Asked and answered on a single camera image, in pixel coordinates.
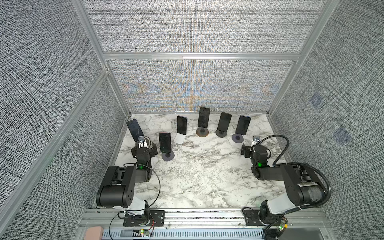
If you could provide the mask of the pink-edged smartphone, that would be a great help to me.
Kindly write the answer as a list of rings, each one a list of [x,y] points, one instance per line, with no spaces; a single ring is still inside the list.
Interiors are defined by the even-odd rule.
[[[172,152],[172,142],[171,142],[171,133],[170,132],[160,132],[159,133],[159,141],[160,141],[161,153],[171,153]]]

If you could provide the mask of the teal-edged smartphone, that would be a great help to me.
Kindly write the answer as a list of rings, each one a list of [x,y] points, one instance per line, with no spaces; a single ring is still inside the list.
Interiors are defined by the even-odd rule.
[[[127,126],[135,142],[138,142],[139,138],[144,136],[137,119],[127,121]]]

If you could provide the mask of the blue-edged smartphone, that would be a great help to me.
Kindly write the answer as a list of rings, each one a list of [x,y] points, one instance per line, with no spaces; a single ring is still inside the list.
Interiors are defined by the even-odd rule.
[[[188,118],[177,116],[177,133],[180,135],[187,134]]]

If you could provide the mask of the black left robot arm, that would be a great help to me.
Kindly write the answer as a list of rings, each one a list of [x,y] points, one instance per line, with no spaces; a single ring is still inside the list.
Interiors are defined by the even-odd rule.
[[[136,219],[150,218],[150,205],[135,196],[135,184],[147,183],[152,174],[152,158],[158,154],[157,146],[148,146],[146,140],[133,148],[137,162],[127,167],[108,167],[96,195],[98,207],[119,209]]]

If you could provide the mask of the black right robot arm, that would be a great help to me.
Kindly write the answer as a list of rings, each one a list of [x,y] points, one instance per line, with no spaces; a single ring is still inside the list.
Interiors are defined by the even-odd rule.
[[[274,224],[285,215],[303,209],[317,208],[331,197],[330,181],[316,168],[304,163],[268,165],[269,151],[262,145],[242,145],[241,155],[251,160],[251,171],[260,181],[281,181],[285,192],[265,200],[259,209],[259,221]]]

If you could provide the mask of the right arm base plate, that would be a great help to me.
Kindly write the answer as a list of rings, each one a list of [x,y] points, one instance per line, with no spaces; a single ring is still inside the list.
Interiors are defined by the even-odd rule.
[[[252,209],[250,207],[242,208],[241,213],[244,216],[247,227],[268,226],[270,224],[277,226],[284,216],[271,215],[269,217],[262,218],[262,216],[259,214],[259,209]]]

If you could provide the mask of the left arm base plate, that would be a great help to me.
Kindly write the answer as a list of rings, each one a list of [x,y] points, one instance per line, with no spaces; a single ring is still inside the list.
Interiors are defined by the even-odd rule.
[[[142,215],[126,212],[124,227],[163,227],[165,221],[164,210],[145,210]]]

